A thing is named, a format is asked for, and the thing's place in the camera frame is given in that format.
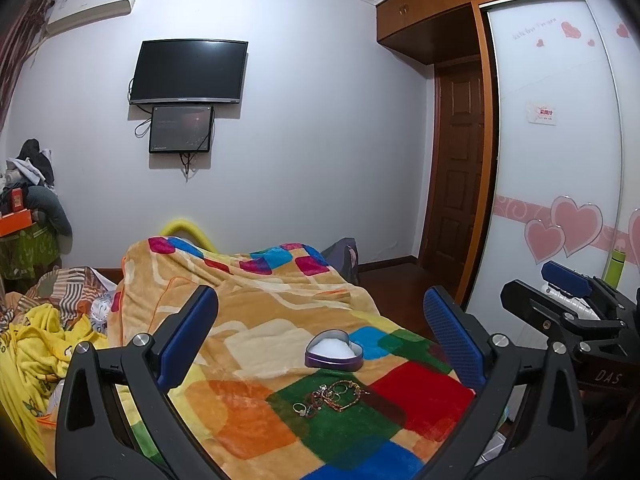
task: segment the orange box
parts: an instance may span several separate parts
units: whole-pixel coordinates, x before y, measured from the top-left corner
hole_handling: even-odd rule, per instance
[[[0,236],[6,236],[15,233],[20,229],[29,227],[33,224],[31,221],[31,211],[23,209],[17,213],[9,213],[0,218]]]

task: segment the sliding wardrobe door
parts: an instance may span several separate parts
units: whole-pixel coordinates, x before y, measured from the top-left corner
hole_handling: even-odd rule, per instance
[[[517,340],[502,309],[511,280],[539,288],[556,261],[601,276],[621,185],[618,102],[584,0],[516,0],[485,9],[498,82],[493,214],[468,304],[491,332]]]
[[[625,253],[618,290],[635,301],[640,286],[640,50],[609,0],[586,0],[609,56],[622,125],[622,196],[614,244]]]

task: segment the wall-mounted tv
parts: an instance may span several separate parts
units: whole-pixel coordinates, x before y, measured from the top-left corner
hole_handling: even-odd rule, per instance
[[[247,41],[143,41],[129,102],[239,103]]]

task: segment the green tablecloth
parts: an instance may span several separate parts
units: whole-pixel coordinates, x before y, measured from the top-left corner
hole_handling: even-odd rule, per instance
[[[33,224],[0,238],[0,275],[6,280],[34,279],[34,266],[48,266],[60,256],[56,235]]]

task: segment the patchwork fleece blanket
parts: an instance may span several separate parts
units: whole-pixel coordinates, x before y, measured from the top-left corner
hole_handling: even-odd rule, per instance
[[[473,392],[436,344],[381,317],[312,247],[212,254],[180,238],[133,245],[108,322],[110,346],[154,332],[200,284],[220,313],[184,383],[170,398],[204,449],[233,480],[412,478],[463,415]],[[364,348],[355,373],[306,368],[318,333],[341,329]],[[320,384],[360,384],[345,410],[300,417],[293,404]],[[127,392],[127,417],[146,455],[157,451]]]

